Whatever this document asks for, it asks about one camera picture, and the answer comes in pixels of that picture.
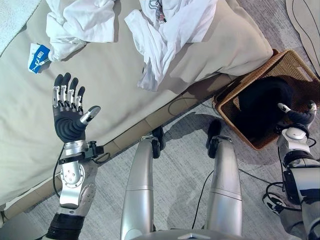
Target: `beige bedsheet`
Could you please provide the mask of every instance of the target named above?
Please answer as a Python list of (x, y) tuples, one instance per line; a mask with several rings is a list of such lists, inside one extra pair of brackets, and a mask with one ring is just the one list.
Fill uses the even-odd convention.
[(52, 175), (62, 142), (52, 116), (52, 86), (70, 72), (86, 87), (84, 109), (101, 106), (87, 127), (87, 140), (105, 144), (165, 105), (189, 85), (214, 72), (242, 75), (261, 66), (272, 49), (235, 0), (219, 0), (204, 42), (188, 44), (171, 63), (158, 92), (137, 88), (143, 57), (124, 22), (138, 0), (117, 0), (115, 43), (89, 43), (69, 60), (28, 72), (30, 43), (49, 45), (42, 2), (0, 57), (0, 205)]

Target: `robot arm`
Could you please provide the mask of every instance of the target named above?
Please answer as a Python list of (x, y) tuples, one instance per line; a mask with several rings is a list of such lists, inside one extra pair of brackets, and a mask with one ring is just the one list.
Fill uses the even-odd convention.
[(300, 113), (279, 103), (279, 108), (294, 122), (281, 131), (277, 141), (280, 160), (285, 167), (284, 186), (288, 200), (301, 205), (302, 219), (309, 240), (320, 238), (320, 163), (310, 153), (308, 128), (317, 111), (314, 102)]
[(59, 74), (53, 87), (54, 127), (64, 142), (58, 162), (62, 165), (62, 192), (59, 208), (43, 240), (78, 239), (96, 193), (98, 166), (92, 158), (104, 152), (103, 147), (96, 146), (95, 141), (85, 141), (86, 126), (101, 108), (93, 106), (84, 114), (82, 102), (85, 88), (82, 86), (76, 96), (78, 79), (72, 80), (68, 90), (70, 79), (70, 73), (64, 76)]

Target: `blue and white tag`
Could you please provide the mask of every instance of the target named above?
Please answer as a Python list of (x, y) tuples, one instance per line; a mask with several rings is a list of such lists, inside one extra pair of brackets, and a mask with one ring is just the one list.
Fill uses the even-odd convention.
[(29, 72), (37, 74), (43, 64), (50, 61), (48, 54), (50, 49), (44, 45), (39, 45), (31, 43), (30, 54), (28, 60), (28, 70)]

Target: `crumpled white fabric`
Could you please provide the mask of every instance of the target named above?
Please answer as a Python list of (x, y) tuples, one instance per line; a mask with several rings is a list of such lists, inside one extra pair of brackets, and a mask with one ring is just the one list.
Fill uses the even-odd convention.
[(52, 46), (51, 61), (61, 61), (87, 42), (114, 41), (115, 0), (46, 0), (52, 12), (46, 34)]
[(157, 90), (170, 62), (185, 43), (202, 41), (216, 4), (217, 0), (140, 0), (142, 13), (135, 9), (124, 19), (144, 58), (138, 87)]

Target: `woven basket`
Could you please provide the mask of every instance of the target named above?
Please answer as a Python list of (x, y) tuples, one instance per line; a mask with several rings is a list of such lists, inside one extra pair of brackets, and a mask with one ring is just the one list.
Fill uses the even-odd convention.
[(263, 138), (248, 139), (235, 125), (235, 118), (241, 111), (239, 108), (239, 93), (255, 80), (274, 76), (284, 79), (293, 89), (292, 109), (303, 112), (308, 100), (320, 104), (320, 81), (306, 66), (303, 60), (293, 50), (278, 52), (273, 50), (273, 56), (260, 68), (240, 76), (226, 90), (216, 95), (213, 101), (215, 108), (237, 135), (255, 150), (261, 150), (275, 140), (278, 135), (269, 129)]

